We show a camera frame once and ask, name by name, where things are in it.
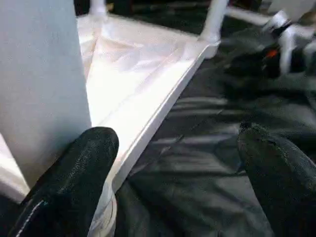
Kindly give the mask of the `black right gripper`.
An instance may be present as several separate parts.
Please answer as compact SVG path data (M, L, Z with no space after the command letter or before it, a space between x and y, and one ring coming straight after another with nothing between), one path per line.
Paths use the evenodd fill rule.
M280 47L270 45L252 53L232 59L224 69L230 76L238 78L276 79L281 75Z

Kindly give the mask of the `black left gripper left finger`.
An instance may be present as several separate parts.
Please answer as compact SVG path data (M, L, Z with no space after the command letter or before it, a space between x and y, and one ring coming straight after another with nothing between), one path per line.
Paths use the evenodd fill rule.
M116 132L93 127L39 178L11 219L10 237L85 237L119 149Z

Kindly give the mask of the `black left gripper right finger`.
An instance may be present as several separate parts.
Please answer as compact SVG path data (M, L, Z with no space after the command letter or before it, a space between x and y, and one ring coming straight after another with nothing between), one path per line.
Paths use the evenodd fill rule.
M237 148L277 237L316 235L316 164L290 140L242 123Z

